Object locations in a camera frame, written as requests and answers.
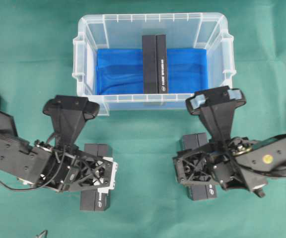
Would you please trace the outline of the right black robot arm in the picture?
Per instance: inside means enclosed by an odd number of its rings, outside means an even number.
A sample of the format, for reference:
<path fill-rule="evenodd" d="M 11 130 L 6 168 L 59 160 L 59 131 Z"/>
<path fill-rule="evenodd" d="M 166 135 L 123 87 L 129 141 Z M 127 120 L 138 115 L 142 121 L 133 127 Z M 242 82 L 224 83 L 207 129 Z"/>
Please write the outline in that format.
<path fill-rule="evenodd" d="M 173 164 L 183 186 L 219 185 L 225 191 L 243 189 L 263 198 L 268 179 L 286 179 L 286 134 L 263 141 L 210 139 L 198 148 L 179 151 Z"/>

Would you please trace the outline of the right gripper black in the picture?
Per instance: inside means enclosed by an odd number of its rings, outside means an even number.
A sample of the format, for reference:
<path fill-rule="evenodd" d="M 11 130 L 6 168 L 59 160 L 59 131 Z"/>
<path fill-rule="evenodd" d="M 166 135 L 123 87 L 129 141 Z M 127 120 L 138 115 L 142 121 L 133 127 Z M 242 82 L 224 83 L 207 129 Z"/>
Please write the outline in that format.
<path fill-rule="evenodd" d="M 254 144 L 247 137 L 234 137 L 223 143 L 210 139 L 197 149 L 179 151 L 173 157 L 176 179 L 184 186 L 212 183 L 223 190 L 250 191 L 235 156 L 250 151 Z"/>

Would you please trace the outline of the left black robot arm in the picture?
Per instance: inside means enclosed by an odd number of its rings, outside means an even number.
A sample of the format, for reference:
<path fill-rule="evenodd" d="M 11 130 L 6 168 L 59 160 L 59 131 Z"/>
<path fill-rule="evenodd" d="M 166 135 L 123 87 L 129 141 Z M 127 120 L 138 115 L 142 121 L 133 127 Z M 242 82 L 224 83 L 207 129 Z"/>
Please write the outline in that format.
<path fill-rule="evenodd" d="M 54 131 L 47 141 L 33 145 L 18 136 L 13 117 L 0 111 L 0 170 L 26 184 L 27 191 L 113 190 L 118 164 L 110 156 L 82 151 L 75 144 L 98 111 L 99 105 L 86 98 L 49 100 L 43 113 L 51 118 Z"/>

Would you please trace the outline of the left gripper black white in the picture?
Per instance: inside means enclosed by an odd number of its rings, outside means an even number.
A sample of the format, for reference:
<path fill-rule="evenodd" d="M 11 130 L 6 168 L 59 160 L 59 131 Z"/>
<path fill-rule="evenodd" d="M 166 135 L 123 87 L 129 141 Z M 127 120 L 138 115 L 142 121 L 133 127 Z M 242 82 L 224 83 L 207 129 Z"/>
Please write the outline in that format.
<path fill-rule="evenodd" d="M 42 141 L 34 145 L 51 153 L 33 189 L 48 188 L 55 192 L 95 190 L 108 193 L 115 187 L 118 163 L 112 157 L 93 155 L 76 145 L 57 148 Z"/>

